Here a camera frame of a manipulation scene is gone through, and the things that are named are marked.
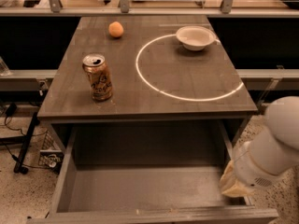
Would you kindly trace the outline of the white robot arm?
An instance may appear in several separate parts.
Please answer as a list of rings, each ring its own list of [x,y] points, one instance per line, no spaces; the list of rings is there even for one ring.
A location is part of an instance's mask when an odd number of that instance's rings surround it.
[[[277,99],[266,108],[264,121],[254,139],[233,148],[220,180],[222,195],[245,197],[269,189],[299,165],[299,98]]]

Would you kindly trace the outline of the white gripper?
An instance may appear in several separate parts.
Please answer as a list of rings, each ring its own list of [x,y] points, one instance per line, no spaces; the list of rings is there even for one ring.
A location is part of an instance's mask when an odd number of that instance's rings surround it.
[[[235,183],[235,177],[241,183]],[[221,194],[231,198],[245,197],[251,195],[254,189],[269,189],[279,180],[279,175],[267,173],[255,162],[249,152],[249,142],[245,142],[233,150],[232,160],[221,176]]]

